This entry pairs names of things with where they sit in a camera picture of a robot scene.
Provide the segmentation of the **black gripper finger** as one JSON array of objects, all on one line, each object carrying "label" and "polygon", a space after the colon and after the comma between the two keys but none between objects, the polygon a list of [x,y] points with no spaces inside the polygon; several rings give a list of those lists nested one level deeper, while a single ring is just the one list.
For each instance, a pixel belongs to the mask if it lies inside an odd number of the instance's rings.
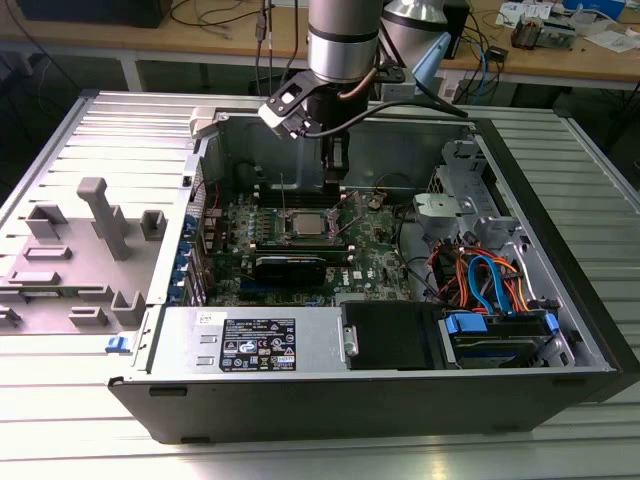
[{"label": "black gripper finger", "polygon": [[323,193],[336,196],[340,182],[349,172],[349,133],[322,140]]}]

